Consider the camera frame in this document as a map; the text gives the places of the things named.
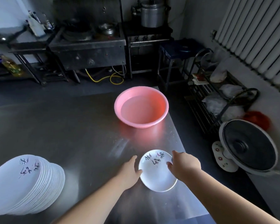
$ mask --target yellow hose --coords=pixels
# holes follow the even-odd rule
[[[89,78],[90,78],[92,81],[94,81],[94,82],[100,82],[100,81],[102,81],[103,79],[110,78],[110,82],[111,82],[112,84],[114,84],[114,85],[120,85],[120,84],[122,84],[123,81],[124,81],[124,79],[123,79],[122,77],[120,77],[120,76],[118,76],[118,75],[115,75],[117,72],[113,73],[111,76],[106,76],[106,77],[101,78],[101,79],[98,80],[98,81],[95,81],[95,80],[90,76],[90,74],[88,73],[87,69],[85,69],[85,71],[86,71],[86,73],[88,74]],[[112,77],[121,78],[122,81],[121,81],[120,83],[114,83],[114,82],[111,81]]]

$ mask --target stove backsplash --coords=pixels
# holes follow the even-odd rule
[[[119,0],[54,0],[53,9],[60,23],[72,18],[93,26],[121,22]]]

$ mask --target metal bowl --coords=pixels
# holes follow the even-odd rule
[[[114,24],[112,23],[104,23],[99,25],[99,30],[101,31],[102,34],[104,35],[111,35],[114,34]]]

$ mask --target floor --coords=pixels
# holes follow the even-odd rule
[[[45,87],[29,80],[0,82],[0,106],[42,100],[59,100],[67,97],[123,91],[133,86],[157,86],[159,84],[156,75],[153,73],[133,75],[133,80],[127,79],[121,85],[113,85],[108,79],[100,83],[93,83],[82,77],[80,77],[80,80],[81,84],[70,80],[70,82],[48,83]],[[186,94],[186,85],[172,86],[165,93],[169,101],[170,115],[186,152],[197,157],[201,162],[202,169],[219,182],[271,214],[268,206],[243,170],[228,173],[216,164],[211,152],[212,141],[209,141],[200,130],[198,122],[183,98]],[[213,224],[215,222],[210,215],[204,215],[170,223]]]

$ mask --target pressure cooker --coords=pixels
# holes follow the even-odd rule
[[[165,22],[164,0],[147,0],[141,3],[141,25],[159,27]]]

